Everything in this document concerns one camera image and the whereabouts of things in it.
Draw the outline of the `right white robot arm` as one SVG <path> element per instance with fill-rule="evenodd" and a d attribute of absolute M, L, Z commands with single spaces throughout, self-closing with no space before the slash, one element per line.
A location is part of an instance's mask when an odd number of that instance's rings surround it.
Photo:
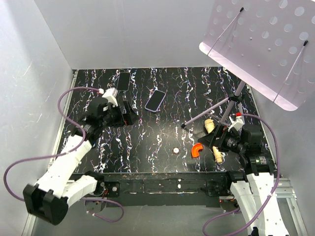
<path fill-rule="evenodd" d="M 279 178 L 274 177 L 275 165 L 272 157 L 261 150 L 263 134 L 260 126 L 237 125 L 228 128 L 205 121 L 208 134 L 198 142 L 219 151 L 231 151 L 240 157 L 242 171 L 228 171 L 223 182 L 223 191 L 233 195 L 245 220 L 245 226 L 232 232 L 247 231 L 250 236 L 287 236 L 279 210 L 275 190 Z"/>

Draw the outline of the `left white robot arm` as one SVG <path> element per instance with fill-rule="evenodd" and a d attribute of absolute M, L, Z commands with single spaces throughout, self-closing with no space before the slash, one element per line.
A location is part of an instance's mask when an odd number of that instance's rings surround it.
<path fill-rule="evenodd" d="M 130 103 L 124 101 L 126 112 L 107 98 L 94 98 L 87 112 L 80 117 L 67 139 L 61 157 L 57 157 L 48 171 L 34 184 L 23 190 L 28 213 L 58 225 L 68 209 L 86 195 L 101 196 L 106 191 L 104 176 L 87 171 L 74 183 L 67 182 L 83 157 L 93 148 L 107 127 L 133 125 L 138 115 Z"/>

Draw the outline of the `orange elbow pipe piece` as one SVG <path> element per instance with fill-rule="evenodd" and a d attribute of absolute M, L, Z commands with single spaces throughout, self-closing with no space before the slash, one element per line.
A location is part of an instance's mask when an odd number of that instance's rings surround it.
<path fill-rule="evenodd" d="M 203 150 L 203 145 L 201 143 L 195 144 L 191 149 L 192 158 L 198 158 L 202 150 Z"/>

